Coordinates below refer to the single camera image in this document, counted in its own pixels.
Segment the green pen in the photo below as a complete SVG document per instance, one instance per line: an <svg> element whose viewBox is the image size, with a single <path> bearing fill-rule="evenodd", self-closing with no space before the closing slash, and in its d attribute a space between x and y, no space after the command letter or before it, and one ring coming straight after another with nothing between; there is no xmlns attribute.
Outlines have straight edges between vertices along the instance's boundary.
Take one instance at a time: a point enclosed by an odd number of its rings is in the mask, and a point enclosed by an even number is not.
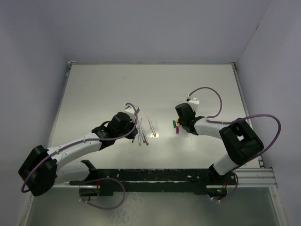
<svg viewBox="0 0 301 226"><path fill-rule="evenodd" d="M139 144L139 146L142 145L142 135L141 135L141 131L140 131L140 126L141 126L141 121L138 120L137 129L138 129L138 144Z"/></svg>

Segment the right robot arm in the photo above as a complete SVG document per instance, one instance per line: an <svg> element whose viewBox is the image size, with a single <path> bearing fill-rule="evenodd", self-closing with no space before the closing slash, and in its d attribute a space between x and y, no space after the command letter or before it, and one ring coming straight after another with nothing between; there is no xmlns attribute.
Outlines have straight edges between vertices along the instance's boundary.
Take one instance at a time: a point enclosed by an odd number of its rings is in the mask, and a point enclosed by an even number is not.
<svg viewBox="0 0 301 226"><path fill-rule="evenodd" d="M197 117L188 103L177 105L175 110L179 124L187 133L222 140L227 153L209 167L209 179L214 184L220 184L227 173L251 161L264 148L245 120L229 125L209 123L205 117Z"/></svg>

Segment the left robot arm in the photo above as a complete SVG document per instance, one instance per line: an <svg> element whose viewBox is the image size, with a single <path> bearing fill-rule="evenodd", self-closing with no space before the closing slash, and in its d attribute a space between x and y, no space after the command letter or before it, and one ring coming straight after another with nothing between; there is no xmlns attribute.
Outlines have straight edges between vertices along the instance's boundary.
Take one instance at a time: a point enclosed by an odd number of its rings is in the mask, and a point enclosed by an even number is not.
<svg viewBox="0 0 301 226"><path fill-rule="evenodd" d="M71 181L70 171L63 171L65 165L112 146L118 139L134 139L137 122L137 113L129 108L73 142L51 148L34 147L18 171L24 181L21 192L40 196L56 184Z"/></svg>

